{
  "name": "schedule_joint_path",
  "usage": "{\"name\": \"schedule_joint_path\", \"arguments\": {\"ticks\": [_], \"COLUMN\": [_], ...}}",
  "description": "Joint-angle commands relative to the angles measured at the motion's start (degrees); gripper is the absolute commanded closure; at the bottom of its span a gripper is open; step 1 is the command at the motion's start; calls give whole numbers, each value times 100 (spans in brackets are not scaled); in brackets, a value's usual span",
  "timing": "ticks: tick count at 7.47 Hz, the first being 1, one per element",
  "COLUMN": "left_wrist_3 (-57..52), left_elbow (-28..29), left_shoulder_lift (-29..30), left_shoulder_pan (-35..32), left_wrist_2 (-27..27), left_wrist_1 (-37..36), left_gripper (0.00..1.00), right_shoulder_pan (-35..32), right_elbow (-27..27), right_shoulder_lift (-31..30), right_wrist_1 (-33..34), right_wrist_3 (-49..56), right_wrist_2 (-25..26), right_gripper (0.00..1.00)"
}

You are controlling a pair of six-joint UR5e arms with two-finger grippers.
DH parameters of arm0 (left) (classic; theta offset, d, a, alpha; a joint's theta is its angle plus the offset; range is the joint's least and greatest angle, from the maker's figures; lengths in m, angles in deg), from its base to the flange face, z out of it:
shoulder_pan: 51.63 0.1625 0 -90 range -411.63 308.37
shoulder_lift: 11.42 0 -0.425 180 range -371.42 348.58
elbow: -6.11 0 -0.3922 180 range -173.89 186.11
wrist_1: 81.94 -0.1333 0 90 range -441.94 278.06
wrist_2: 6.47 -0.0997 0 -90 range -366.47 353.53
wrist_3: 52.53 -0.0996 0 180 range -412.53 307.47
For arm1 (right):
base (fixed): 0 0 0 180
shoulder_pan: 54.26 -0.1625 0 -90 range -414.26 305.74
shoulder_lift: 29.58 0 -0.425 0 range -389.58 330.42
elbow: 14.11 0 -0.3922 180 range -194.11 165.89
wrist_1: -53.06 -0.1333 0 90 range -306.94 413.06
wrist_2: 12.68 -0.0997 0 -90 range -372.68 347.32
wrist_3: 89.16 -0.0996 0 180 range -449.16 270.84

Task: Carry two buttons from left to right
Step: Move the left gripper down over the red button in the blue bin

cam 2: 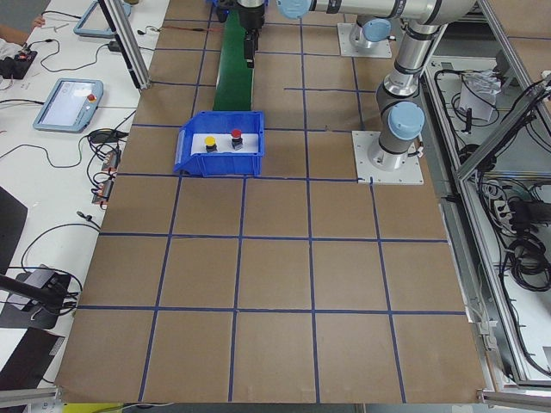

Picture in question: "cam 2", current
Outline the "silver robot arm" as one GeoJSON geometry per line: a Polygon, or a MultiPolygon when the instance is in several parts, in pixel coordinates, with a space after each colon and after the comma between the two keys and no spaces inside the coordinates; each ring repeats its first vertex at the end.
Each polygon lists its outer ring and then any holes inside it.
{"type": "MultiPolygon", "coordinates": [[[[266,1],[229,1],[228,9],[237,10],[239,24],[245,30],[245,50],[257,51],[260,30],[265,22],[266,1]]],[[[343,1],[277,1],[279,12],[288,19],[301,19],[308,12],[322,10],[326,14],[337,14],[344,10],[343,1]]],[[[350,42],[361,47],[370,47],[371,44],[384,41],[391,33],[390,19],[396,16],[396,7],[392,14],[383,16],[382,13],[356,12],[356,25],[350,32],[350,42]]]]}
{"type": "Polygon", "coordinates": [[[408,150],[424,127],[424,111],[411,101],[418,80],[445,26],[462,18],[473,1],[279,1],[277,7],[288,19],[309,12],[351,13],[357,16],[402,17],[408,21],[393,63],[376,93],[382,131],[368,148],[369,161],[378,169],[395,171],[408,158],[408,150]]]}

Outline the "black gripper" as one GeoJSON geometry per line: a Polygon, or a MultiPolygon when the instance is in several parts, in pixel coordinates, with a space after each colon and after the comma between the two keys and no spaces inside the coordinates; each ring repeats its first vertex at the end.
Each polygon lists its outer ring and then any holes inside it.
{"type": "Polygon", "coordinates": [[[238,0],[238,18],[245,33],[258,40],[263,26],[263,0],[238,0]]]}

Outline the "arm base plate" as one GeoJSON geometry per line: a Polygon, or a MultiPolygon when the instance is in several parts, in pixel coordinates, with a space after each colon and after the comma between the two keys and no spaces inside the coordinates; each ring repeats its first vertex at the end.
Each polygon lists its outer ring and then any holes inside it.
{"type": "Polygon", "coordinates": [[[367,40],[356,23],[338,23],[337,34],[340,55],[344,57],[390,59],[392,50],[388,38],[380,41],[367,40]]]}
{"type": "Polygon", "coordinates": [[[378,131],[353,131],[357,181],[362,184],[423,185],[424,178],[415,145],[394,155],[380,147],[378,131]]]}

